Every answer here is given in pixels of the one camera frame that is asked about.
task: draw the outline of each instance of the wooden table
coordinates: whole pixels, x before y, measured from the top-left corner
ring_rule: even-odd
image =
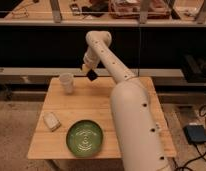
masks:
[[[175,157],[171,135],[151,78],[141,77],[151,97],[153,117],[161,127],[160,137],[168,157]],[[90,119],[103,129],[102,150],[94,158],[121,158],[112,121],[109,96],[115,83],[110,77],[99,77],[93,82],[86,77],[74,79],[74,93],[66,95],[58,80],[51,80],[42,111],[28,152],[29,159],[75,159],[66,146],[68,129],[78,120]],[[62,126],[50,132],[43,122],[45,112],[54,112]]]

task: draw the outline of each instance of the cable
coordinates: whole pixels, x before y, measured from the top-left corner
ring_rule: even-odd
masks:
[[[206,105],[203,105],[199,108],[199,116],[200,117],[204,117],[204,121],[205,121],[205,129],[206,129],[206,111],[203,112],[204,110],[206,110]]]
[[[206,146],[205,146],[205,152],[204,152],[203,154],[201,154],[201,153],[199,152],[199,150],[197,150],[197,151],[198,151],[198,153],[199,153],[199,156],[198,156],[198,157],[193,158],[193,159],[191,159],[191,160],[188,160],[183,166],[180,166],[180,167],[175,168],[174,171],[184,171],[185,169],[187,169],[187,170],[189,170],[189,171],[193,171],[193,170],[192,170],[191,168],[189,168],[187,165],[190,164],[190,163],[192,163],[192,162],[194,162],[194,161],[196,161],[196,160],[204,159],[205,156],[206,156]]]
[[[202,155],[202,153],[199,151],[199,148],[197,145],[194,145],[194,147],[196,148],[197,152],[199,153],[199,155]]]
[[[138,25],[139,28],[139,52],[138,52],[138,72],[137,76],[140,76],[140,64],[141,64],[141,48],[142,48],[142,32],[141,32],[141,26],[140,24]]]

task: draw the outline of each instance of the white cup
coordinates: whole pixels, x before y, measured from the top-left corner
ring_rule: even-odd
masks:
[[[71,94],[74,89],[74,75],[72,73],[60,74],[59,80],[67,94]]]

